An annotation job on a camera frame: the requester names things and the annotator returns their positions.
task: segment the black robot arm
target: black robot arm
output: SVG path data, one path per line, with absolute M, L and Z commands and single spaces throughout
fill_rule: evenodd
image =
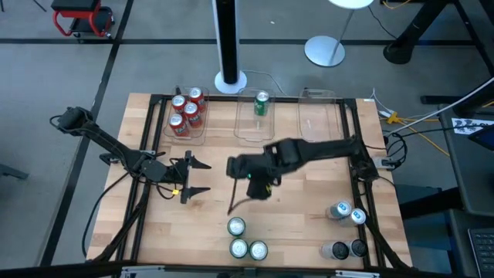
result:
M 235 179 L 249 178 L 247 196 L 265 200 L 271 186 L 281 184 L 281 176 L 293 172 L 309 161 L 349 157 L 352 171 L 361 180 L 379 177 L 364 142 L 353 136 L 345 140 L 310 143 L 303 139 L 283 139 L 266 145 L 262 154 L 240 154 L 228 158 L 226 174 Z

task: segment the soda can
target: soda can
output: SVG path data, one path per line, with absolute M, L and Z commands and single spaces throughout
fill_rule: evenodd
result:
M 185 116 L 191 127 L 200 127 L 202 125 L 201 114 L 199 113 L 198 106 L 195 103 L 187 103 L 184 108 Z
M 326 209 L 326 216 L 329 219 L 342 219 L 343 217 L 349 216 L 351 212 L 352 206 L 350 203 L 340 201 Z
M 170 117 L 170 127 L 175 133 L 175 135 L 179 137 L 187 137 L 188 136 L 188 127 L 185 123 L 184 118 L 179 114 L 173 114 Z
M 254 99 L 254 114 L 265 116 L 268 113 L 269 94 L 265 91 L 257 93 Z
M 350 256 L 355 257 L 363 257 L 367 255 L 369 249 L 367 248 L 367 244 L 361 239 L 355 239 L 352 241 L 345 242 L 348 246 L 348 250 L 350 251 Z
M 353 227 L 364 224 L 366 218 L 364 211 L 359 208 L 354 208 L 349 216 L 338 219 L 338 222 L 343 227 Z
M 195 105 L 198 106 L 201 113 L 204 113 L 206 111 L 206 101 L 204 99 L 204 94 L 202 93 L 201 88 L 192 88 L 188 96 L 191 98 L 191 102 L 195 103 Z
M 268 256 L 268 246 L 258 240 L 251 243 L 249 248 L 250 256 L 255 260 L 263 260 Z
M 228 221 L 226 226 L 232 236 L 241 236 L 245 231 L 245 221 L 240 217 L 234 217 Z
M 348 246 L 343 242 L 328 242 L 321 246 L 320 254 L 324 259 L 346 259 Z
M 171 99 L 171 106 L 173 107 L 173 109 L 175 109 L 175 112 L 177 112 L 177 114 L 184 114 L 184 108 L 186 104 L 187 101 L 185 101 L 184 96 L 179 95 Z
M 232 243 L 230 243 L 230 254 L 237 259 L 245 257 L 248 251 L 249 246 L 243 239 L 233 239 Z

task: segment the gray floor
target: gray floor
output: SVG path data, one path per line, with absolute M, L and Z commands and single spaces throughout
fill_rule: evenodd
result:
M 0 28 L 0 39 L 62 38 L 51 22 L 51 1 L 40 2 L 49 12 L 44 13 L 31 1 L 4 0 L 5 13 L 0 13 L 0 26 L 9 28 Z M 113 33 L 120 24 L 125 3 L 124 0 L 103 0 L 103 4 L 115 12 L 117 24 Z M 463 4 L 474 26 L 490 26 L 479 5 Z M 420 4 L 409 4 L 391 11 L 377 1 L 372 5 L 376 16 L 395 35 L 404 30 L 420 7 Z M 215 34 L 211 11 L 211 2 L 206 0 L 135 1 L 123 37 L 212 39 Z M 347 14 L 325 0 L 240 1 L 239 11 L 242 39 L 337 36 Z M 486 29 L 481 35 L 489 46 L 492 33 Z M 440 14 L 423 37 L 468 38 L 452 5 Z M 391 38 L 368 10 L 361 10 L 355 12 L 345 39 Z M 0 163 L 30 174 L 27 181 L 0 177 L 0 268 L 37 264 L 78 144 L 76 138 L 51 128 L 47 120 L 61 114 L 67 106 L 91 107 L 110 48 L 110 45 L 0 45 Z M 420 46 L 412 61 L 402 66 L 389 63 L 382 56 L 382 49 L 382 46 L 346 46 L 343 63 L 327 69 L 308 61 L 303 55 L 303 46 L 242 45 L 240 64 L 246 70 L 271 73 L 292 96 L 298 95 L 305 86 L 330 89 L 340 97 L 369 97 L 375 88 L 379 100 L 400 116 L 435 109 L 420 104 L 418 97 L 423 94 L 463 95 L 489 77 L 480 55 L 471 46 Z M 170 93 L 177 84 L 206 86 L 218 93 L 212 83 L 218 68 L 214 45 L 123 45 L 110 76 L 98 124 L 110 134 L 117 134 L 128 93 Z M 249 85 L 273 87 L 267 77 L 252 74 L 249 74 Z M 418 128 L 437 126 L 421 124 Z M 429 137 L 446 148 L 442 134 Z M 407 162 L 394 173 L 397 183 L 438 188 L 455 186 L 452 166 L 446 156 L 419 137 L 409 137 L 407 142 L 410 149 Z M 56 264 L 83 261 L 80 237 L 107 176 L 108 167 L 98 158 L 101 152 L 99 147 L 90 145 L 59 241 Z M 408 226 L 417 228 L 414 223 Z M 414 244 L 423 242 L 417 236 L 411 238 L 416 266 L 448 272 L 444 265 L 434 268 L 427 264 L 424 258 L 441 255 L 434 255 L 433 249 L 424 249 L 427 247 L 424 244 Z

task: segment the white pole base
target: white pole base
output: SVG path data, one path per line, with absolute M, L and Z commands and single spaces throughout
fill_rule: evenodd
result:
M 227 84 L 223 81 L 222 72 L 216 74 L 215 77 L 215 86 L 218 91 L 226 94 L 236 94 L 247 85 L 247 76 L 245 73 L 240 71 L 239 80 L 235 84 Z
M 329 36 L 315 36 L 306 42 L 304 51 L 307 58 L 318 66 L 337 66 L 345 58 L 345 48 L 338 43 L 337 52 L 333 55 L 338 41 Z

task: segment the sprite can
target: sprite can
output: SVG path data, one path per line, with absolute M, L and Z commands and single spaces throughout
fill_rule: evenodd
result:
M 257 93 L 254 99 L 254 114 L 265 116 L 268 113 L 269 94 L 265 91 Z

